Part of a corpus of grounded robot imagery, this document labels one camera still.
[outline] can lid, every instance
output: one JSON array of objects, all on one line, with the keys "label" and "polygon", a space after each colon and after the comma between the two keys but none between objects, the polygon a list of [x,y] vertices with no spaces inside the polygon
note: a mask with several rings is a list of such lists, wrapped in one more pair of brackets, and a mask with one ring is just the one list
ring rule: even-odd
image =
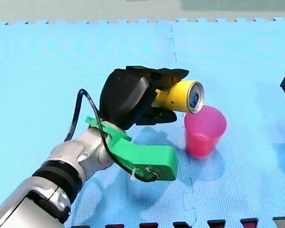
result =
[{"label": "can lid", "polygon": [[193,82],[187,94],[187,107],[191,113],[198,113],[202,109],[204,96],[203,85],[200,82]]}]

